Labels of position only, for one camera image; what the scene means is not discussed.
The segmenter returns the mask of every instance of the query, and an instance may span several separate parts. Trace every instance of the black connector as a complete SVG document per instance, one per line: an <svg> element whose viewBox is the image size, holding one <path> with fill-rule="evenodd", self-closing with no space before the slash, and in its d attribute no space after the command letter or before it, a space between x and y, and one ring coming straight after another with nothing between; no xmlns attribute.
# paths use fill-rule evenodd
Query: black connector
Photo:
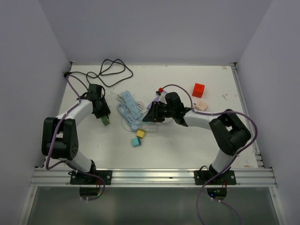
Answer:
<svg viewBox="0 0 300 225"><path fill-rule="evenodd" d="M69 71L67 71L67 72L64 72L64 77L66 78L68 75L70 75L72 72L69 72Z"/></svg>

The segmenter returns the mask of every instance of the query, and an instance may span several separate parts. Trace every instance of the green block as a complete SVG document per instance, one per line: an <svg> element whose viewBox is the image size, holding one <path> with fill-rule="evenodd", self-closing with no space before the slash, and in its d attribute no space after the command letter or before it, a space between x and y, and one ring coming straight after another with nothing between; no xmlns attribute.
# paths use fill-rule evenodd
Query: green block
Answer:
<svg viewBox="0 0 300 225"><path fill-rule="evenodd" d="M102 123L104 124L104 126L107 126L108 124L110 124L111 122L109 121L108 116L103 116L101 117Z"/></svg>

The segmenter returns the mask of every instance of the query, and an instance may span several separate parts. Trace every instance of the orange cube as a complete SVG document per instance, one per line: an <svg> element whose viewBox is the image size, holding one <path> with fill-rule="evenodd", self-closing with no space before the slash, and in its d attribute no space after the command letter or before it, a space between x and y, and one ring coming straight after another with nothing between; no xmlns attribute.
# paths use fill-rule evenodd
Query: orange cube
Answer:
<svg viewBox="0 0 300 225"><path fill-rule="evenodd" d="M192 96L201 98L204 93L204 88L205 88L205 85L200 84L200 83L195 83L195 87L194 87Z"/></svg>

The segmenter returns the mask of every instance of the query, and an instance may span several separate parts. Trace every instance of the light blue power strip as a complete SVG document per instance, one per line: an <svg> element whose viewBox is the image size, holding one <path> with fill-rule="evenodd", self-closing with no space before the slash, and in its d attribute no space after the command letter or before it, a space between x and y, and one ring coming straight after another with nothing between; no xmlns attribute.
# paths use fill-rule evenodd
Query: light blue power strip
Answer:
<svg viewBox="0 0 300 225"><path fill-rule="evenodd" d="M138 119L141 116L141 112L137 108L135 101L133 100L130 92L128 90L126 90L125 92L122 93L122 96L124 98L126 105L129 107L129 110L130 110L133 118Z"/></svg>

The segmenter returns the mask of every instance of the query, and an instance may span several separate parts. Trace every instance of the black cable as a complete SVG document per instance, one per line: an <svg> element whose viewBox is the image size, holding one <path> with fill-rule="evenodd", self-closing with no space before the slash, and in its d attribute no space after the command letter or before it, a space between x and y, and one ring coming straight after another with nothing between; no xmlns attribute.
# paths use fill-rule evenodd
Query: black cable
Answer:
<svg viewBox="0 0 300 225"><path fill-rule="evenodd" d="M111 64L110 64L110 66L109 66L107 69L102 70L102 69L103 69L103 65L104 65L104 63L105 63L106 61L111 62ZM119 64L119 65L122 65L122 66L123 66L123 70L122 70L122 71L119 71L119 72L115 72L115 73L104 74L104 73L105 73L107 70L109 70L109 69L112 67L112 65L115 64L115 63L116 63L116 64ZM112 85L107 85L107 84L100 78L100 76L107 76L107 75L121 74L121 73L123 73L126 69L128 69L128 70L130 71L131 75L128 76L128 77L125 77L125 78L123 78L123 79L121 79L121 80L119 80L119 81L117 81L116 83L114 83L114 84L112 84ZM74 74L74 73L78 73L78 74L85 75L85 76L86 76L86 80L87 80L87 82L88 82L89 84L90 84L89 78L91 78L91 79L96 79L96 78L98 78L98 79L103 83L103 85L106 86L106 87L108 87L108 88L110 88L110 87L112 87L112 86L114 86L114 85L116 85L116 84L118 84L118 83L120 83L120 82L122 82L122 81L124 81L124 80L127 80L127 79L133 77L133 72L132 72L132 70L129 69L129 68L126 66L126 64L125 64L122 60L120 60L120 59L116 59L116 60L114 60L114 61L109 60L109 59L105 59L105 60L102 62L102 64L101 64L101 68L100 68L99 74L96 74L95 72L92 72L92 71L89 71L89 72L87 72L86 74L83 73L83 72L80 72L80 71L74 71L74 72L65 72L65 73L64 73L64 77L68 76L69 74Z"/></svg>

